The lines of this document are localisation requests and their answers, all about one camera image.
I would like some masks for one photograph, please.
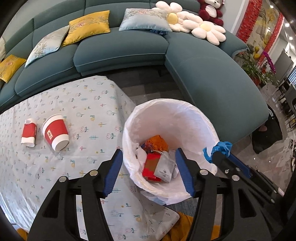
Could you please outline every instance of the red and white paper cup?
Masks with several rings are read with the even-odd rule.
[[[24,129],[22,131],[22,144],[25,144],[29,147],[35,146],[35,138],[36,138],[36,131],[37,131],[37,122],[36,120],[29,118],[26,119]]]
[[[42,133],[56,152],[59,152],[69,144],[69,134],[60,114],[52,115],[44,122]]]

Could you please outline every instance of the yellow pillow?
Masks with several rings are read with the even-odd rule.
[[[19,58],[14,55],[9,55],[5,60],[0,63],[0,79],[8,83],[15,72],[21,67],[27,60]]]
[[[70,28],[62,46],[76,43],[95,34],[109,33],[108,11],[94,12],[69,22]]]

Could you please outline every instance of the white trash bag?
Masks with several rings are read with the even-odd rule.
[[[181,147],[186,157],[198,163],[200,168],[212,174],[217,166],[206,161],[203,148],[210,155],[219,138],[209,119],[192,104],[174,99],[154,99],[135,107],[123,130],[123,162],[130,178],[143,189],[149,200],[169,205],[190,198],[180,174],[170,183],[148,182],[142,176],[143,163],[136,157],[137,148],[147,139],[160,135],[169,149]]]

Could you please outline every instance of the teal sofa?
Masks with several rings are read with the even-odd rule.
[[[217,47],[185,33],[161,36],[145,30],[118,31],[126,8],[153,8],[156,2],[67,0],[32,18],[7,40],[7,56],[28,58],[44,36],[93,12],[110,10],[111,32],[61,47],[27,68],[21,66],[0,91],[0,112],[75,78],[113,69],[165,65],[186,100],[211,120],[220,140],[237,142],[262,125],[268,108],[252,80],[232,59],[247,48],[236,36],[226,32],[226,41]],[[175,2],[198,14],[197,1]]]

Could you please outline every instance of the blue rag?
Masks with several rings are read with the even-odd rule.
[[[209,156],[207,154],[207,148],[205,147],[202,151],[204,152],[204,157],[205,159],[209,162],[209,163],[213,163],[212,162],[212,156],[214,154],[214,152],[216,151],[220,151],[222,152],[222,154],[224,154],[226,157],[229,157],[230,155],[230,150],[232,148],[232,144],[228,141],[225,142],[221,142],[219,141],[216,146],[213,147],[212,152],[211,152],[211,156]]]

